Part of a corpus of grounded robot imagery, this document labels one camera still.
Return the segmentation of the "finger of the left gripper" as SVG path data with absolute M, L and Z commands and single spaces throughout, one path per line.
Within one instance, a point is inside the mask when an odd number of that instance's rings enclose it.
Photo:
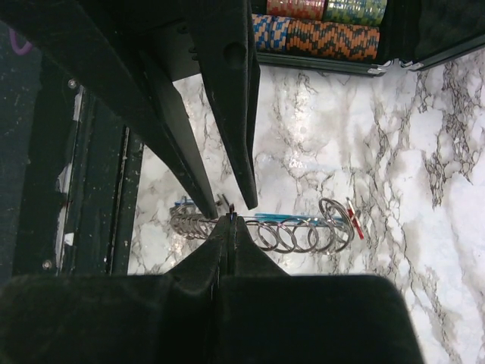
M 250 1 L 190 1 L 189 32 L 208 101 L 248 209 L 258 205 L 253 165 L 260 68 Z
M 101 99 L 172 171 L 204 216 L 213 193 L 181 95 L 120 36 L 99 1 L 3 1 L 1 19 Z

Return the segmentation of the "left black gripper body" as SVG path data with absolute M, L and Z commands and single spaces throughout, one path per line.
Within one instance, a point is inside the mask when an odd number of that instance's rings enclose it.
M 200 73 L 198 54 L 185 20 L 175 20 L 145 33 L 148 54 L 174 82 Z

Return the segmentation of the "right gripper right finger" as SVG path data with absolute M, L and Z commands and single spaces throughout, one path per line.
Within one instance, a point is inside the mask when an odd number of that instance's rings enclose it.
M 243 220 L 219 219 L 218 363 L 421 363 L 401 293 L 378 275 L 285 273 Z

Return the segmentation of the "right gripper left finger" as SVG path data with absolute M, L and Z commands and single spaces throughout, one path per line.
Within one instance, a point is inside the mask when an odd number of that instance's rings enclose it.
M 208 363 L 231 220 L 163 275 L 24 275 L 1 291 L 3 363 Z

